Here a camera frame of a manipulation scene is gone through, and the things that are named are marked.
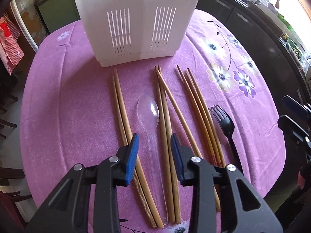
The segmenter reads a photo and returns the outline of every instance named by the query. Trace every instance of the green cabinet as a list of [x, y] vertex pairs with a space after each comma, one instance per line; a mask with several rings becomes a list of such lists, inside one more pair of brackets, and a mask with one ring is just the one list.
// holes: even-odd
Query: green cabinet
[[50, 33], [80, 19], [75, 0], [46, 0], [38, 8]]

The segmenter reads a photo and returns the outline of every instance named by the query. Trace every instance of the table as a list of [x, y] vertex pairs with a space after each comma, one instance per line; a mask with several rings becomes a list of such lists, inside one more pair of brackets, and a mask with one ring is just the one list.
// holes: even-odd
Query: table
[[[245, 49], [224, 25], [199, 10], [194, 11], [175, 56], [116, 66], [132, 131], [140, 135], [144, 171], [149, 170], [147, 134], [137, 119], [136, 105], [144, 93], [155, 96], [158, 64], [199, 148], [204, 147], [201, 133], [176, 65], [192, 69], [208, 106], [219, 104], [228, 112], [235, 123], [233, 139], [244, 174], [265, 196], [282, 172], [286, 156], [276, 107]], [[74, 164], [99, 164], [122, 145], [113, 102], [113, 69], [97, 62], [81, 21], [53, 32], [40, 45], [27, 78], [20, 122], [24, 171], [37, 206]], [[169, 110], [173, 132], [190, 146], [170, 102]], [[232, 162], [228, 141], [216, 127], [226, 162]], [[168, 233], [188, 230], [192, 188], [179, 189], [183, 223], [162, 229]], [[121, 223], [123, 233], [162, 231], [150, 227], [134, 183], [118, 188], [118, 202], [120, 218], [127, 220]]]

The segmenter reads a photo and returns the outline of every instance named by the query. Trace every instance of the kitchen cabinet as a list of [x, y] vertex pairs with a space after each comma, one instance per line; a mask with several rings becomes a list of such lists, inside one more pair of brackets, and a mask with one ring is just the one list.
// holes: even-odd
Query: kitchen cabinet
[[305, 122], [295, 117], [282, 104], [282, 98], [285, 95], [290, 95], [297, 102], [307, 102], [302, 88], [297, 80], [292, 67], [283, 54], [280, 54], [276, 59], [267, 61], [264, 65], [259, 67], [259, 70], [264, 77], [270, 93], [273, 97], [279, 115], [289, 115], [295, 122], [307, 129]]
[[224, 24], [234, 6], [225, 0], [199, 0], [196, 9], [205, 11]]
[[238, 8], [234, 7], [225, 26], [240, 41], [257, 66], [281, 54], [268, 34]]
[[45, 0], [38, 8], [50, 33], [80, 19], [75, 0]]

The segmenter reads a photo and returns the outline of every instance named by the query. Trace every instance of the blue gripper pad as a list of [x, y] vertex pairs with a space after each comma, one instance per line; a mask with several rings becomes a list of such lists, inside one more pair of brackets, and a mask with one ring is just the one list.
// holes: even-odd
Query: blue gripper pad
[[291, 110], [296, 116], [298, 116], [301, 120], [308, 122], [309, 116], [308, 111], [301, 104], [299, 104], [292, 97], [286, 95], [282, 99], [282, 103], [285, 107]]
[[185, 176], [183, 174], [183, 160], [179, 151], [179, 141], [176, 134], [171, 135], [171, 150], [174, 159], [175, 170], [177, 174], [177, 178], [179, 182], [182, 184], [185, 180]]
[[136, 164], [138, 149], [139, 149], [139, 136], [134, 134], [130, 143], [131, 153], [126, 164], [125, 183], [130, 184], [134, 176], [134, 168]]

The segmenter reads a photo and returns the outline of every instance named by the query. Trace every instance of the clear plastic spoon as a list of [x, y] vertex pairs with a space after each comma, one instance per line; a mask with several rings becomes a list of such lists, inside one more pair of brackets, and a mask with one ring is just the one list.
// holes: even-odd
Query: clear plastic spoon
[[137, 117], [147, 132], [150, 152], [150, 166], [152, 172], [152, 193], [163, 224], [168, 223], [166, 200], [160, 169], [159, 151], [156, 146], [156, 127], [159, 122], [159, 109], [156, 102], [149, 95], [142, 95], [137, 104]]

